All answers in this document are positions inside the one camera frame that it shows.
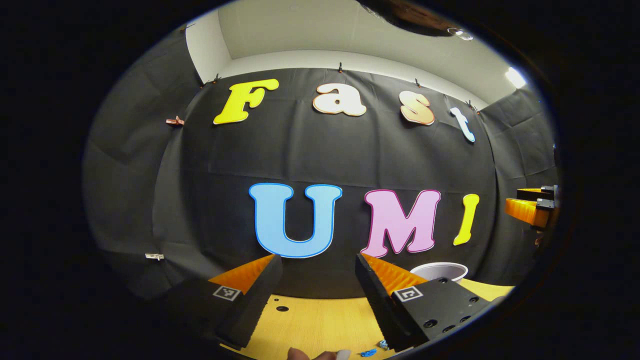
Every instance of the yellow table surface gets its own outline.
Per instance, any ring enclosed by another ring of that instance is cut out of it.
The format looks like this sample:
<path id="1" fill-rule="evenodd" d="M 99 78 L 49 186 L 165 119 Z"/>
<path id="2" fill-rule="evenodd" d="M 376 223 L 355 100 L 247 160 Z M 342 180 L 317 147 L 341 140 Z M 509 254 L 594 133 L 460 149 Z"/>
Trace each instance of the yellow table surface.
<path id="1" fill-rule="evenodd" d="M 466 279 L 460 285 L 488 301 L 513 289 Z M 289 310 L 277 311 L 278 306 Z M 359 353 L 375 348 L 377 353 L 366 359 L 386 359 L 396 353 L 376 346 L 383 338 L 367 298 L 301 299 L 272 295 L 249 345 L 238 352 L 254 359 L 286 360 L 290 347 L 304 351 L 311 359 L 323 351 L 348 349 L 350 359 L 365 359 Z"/>

